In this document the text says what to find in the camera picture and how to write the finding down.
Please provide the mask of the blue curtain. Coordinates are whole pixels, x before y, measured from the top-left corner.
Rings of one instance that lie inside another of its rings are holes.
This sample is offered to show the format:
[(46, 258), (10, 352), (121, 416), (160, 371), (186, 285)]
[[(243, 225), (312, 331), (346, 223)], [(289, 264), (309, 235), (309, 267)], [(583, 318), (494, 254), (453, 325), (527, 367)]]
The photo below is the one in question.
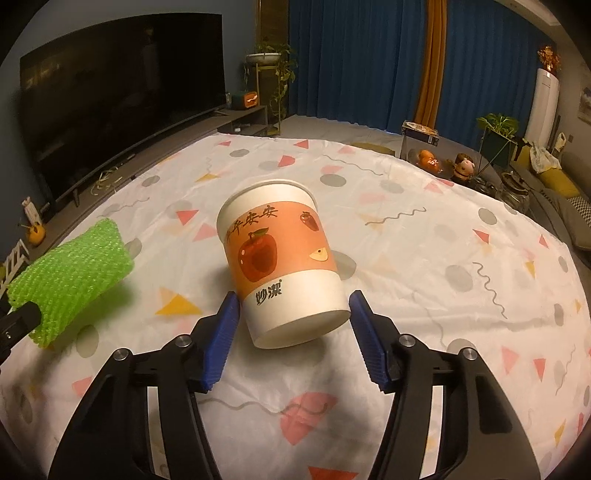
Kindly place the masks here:
[[(497, 1), (447, 1), (443, 89), (435, 129), (477, 147), (476, 119), (528, 123), (538, 50), (550, 38)], [(426, 1), (293, 1), (297, 79), (290, 112), (400, 132), (415, 121)]]

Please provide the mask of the far yellow cushion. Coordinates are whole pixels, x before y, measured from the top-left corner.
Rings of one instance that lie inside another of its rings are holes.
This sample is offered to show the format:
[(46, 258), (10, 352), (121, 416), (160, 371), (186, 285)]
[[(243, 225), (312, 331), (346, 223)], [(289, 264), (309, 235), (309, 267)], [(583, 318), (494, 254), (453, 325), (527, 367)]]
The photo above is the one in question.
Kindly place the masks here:
[(581, 195), (578, 187), (562, 169), (551, 168), (539, 173), (538, 178), (545, 187), (553, 190), (564, 198), (570, 199)]

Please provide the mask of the green foam net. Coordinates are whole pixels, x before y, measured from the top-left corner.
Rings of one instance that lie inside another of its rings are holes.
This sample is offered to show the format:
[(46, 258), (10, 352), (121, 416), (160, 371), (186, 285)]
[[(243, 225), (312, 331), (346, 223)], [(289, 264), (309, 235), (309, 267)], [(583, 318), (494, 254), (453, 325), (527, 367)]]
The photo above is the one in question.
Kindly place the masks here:
[(9, 284), (8, 301), (13, 309), (28, 302), (39, 307), (40, 324), (30, 338), (45, 348), (133, 266), (117, 224), (105, 218), (27, 267)]

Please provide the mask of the patterned white tablecloth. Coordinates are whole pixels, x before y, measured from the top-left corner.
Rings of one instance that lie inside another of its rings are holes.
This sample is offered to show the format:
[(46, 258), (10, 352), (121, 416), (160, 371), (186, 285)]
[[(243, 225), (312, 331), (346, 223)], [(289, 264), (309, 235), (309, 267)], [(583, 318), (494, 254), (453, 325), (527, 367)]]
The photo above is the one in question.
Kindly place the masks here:
[(204, 402), (232, 479), (362, 479), (389, 400), (346, 320), (370, 305), (428, 346), (478, 350), (543, 475), (590, 417), (590, 313), (568, 246), (513, 207), (324, 140), (216, 134), (152, 167), (75, 229), (116, 225), (133, 267), (56, 341), (26, 340), (1, 417), (42, 466), (108, 354), (188, 332), (228, 291), (242, 320)]

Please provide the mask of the grey sectional sofa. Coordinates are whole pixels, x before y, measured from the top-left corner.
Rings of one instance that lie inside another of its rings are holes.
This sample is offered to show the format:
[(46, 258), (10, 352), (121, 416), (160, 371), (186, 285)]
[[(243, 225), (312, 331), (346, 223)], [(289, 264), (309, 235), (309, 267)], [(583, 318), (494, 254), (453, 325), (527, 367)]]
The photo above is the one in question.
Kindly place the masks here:
[(552, 208), (560, 221), (553, 220), (550, 213), (545, 213), (546, 223), (552, 225), (555, 232), (560, 228), (568, 233), (572, 245), (583, 252), (590, 251), (590, 203), (581, 194), (574, 198), (564, 198), (544, 186), (532, 165), (534, 154), (546, 153), (535, 145), (526, 144), (522, 147), (512, 167), (522, 179), (531, 196), (544, 208)]

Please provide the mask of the potted green plant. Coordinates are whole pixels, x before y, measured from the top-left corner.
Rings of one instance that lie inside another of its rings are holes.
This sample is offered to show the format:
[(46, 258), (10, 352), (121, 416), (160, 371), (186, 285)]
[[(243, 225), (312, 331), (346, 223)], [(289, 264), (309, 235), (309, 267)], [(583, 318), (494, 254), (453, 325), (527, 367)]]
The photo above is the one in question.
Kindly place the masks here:
[(507, 168), (517, 149), (515, 137), (520, 127), (519, 121), (503, 114), (489, 113), (478, 117), (476, 122), (483, 131), (481, 155), (489, 165)]

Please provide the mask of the white apple paper cup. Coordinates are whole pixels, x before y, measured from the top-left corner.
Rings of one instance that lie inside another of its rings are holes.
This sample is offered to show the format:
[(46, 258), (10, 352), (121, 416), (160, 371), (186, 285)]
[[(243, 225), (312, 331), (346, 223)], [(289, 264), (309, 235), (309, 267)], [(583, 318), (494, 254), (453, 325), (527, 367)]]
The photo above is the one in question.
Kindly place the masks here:
[(224, 202), (216, 231), (253, 344), (280, 349), (332, 332), (349, 304), (315, 197), (290, 180), (267, 180)]

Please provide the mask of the black television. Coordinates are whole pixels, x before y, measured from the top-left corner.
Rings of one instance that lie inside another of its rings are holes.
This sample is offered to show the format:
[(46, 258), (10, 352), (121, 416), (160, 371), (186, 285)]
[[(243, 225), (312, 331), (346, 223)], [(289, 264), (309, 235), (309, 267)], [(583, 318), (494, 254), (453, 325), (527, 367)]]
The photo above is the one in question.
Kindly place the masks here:
[(112, 20), (20, 60), (21, 131), (51, 203), (136, 145), (224, 102), (219, 14)]

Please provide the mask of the red flower decoration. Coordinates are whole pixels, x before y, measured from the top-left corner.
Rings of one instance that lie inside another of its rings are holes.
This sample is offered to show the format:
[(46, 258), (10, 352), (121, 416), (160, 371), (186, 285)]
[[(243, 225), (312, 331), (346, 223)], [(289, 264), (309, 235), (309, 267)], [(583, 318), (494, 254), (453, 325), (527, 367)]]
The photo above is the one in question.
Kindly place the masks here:
[(545, 71), (557, 75), (561, 69), (561, 58), (551, 45), (539, 49), (538, 57)]

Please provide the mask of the plant on stand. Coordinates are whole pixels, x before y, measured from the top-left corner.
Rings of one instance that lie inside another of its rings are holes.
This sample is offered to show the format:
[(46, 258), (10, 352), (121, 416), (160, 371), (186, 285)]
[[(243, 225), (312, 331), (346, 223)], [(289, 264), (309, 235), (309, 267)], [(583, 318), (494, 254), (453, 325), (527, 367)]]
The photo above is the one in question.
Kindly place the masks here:
[(290, 44), (263, 42), (256, 51), (245, 56), (243, 76), (249, 90), (259, 95), (259, 104), (266, 107), (266, 135), (279, 136), (287, 117), (288, 94), (296, 80), (297, 55)]

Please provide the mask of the white standing air conditioner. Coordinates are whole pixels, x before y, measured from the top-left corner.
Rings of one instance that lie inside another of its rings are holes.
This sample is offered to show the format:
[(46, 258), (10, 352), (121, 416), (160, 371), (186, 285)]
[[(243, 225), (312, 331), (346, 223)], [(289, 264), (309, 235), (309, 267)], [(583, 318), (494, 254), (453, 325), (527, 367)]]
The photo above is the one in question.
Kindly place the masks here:
[(533, 103), (524, 138), (546, 147), (554, 125), (560, 92), (558, 78), (543, 68), (537, 70)]

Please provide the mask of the orange curtain strip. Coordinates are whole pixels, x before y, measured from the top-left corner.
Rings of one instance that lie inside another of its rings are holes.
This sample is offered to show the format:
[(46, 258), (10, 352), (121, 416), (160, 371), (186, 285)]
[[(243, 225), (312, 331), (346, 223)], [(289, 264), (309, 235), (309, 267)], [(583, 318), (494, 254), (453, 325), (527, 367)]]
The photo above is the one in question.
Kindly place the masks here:
[(415, 122), (434, 129), (443, 89), (446, 64), (448, 2), (426, 2), (427, 23), (423, 50), (423, 70)]

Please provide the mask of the left small painting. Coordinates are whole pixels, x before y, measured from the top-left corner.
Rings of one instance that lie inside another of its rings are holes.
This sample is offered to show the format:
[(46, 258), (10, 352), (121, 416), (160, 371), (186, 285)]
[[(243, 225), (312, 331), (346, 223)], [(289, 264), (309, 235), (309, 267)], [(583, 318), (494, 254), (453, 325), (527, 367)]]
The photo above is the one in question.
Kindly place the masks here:
[(577, 116), (581, 121), (591, 124), (591, 89), (589, 87), (581, 91)]

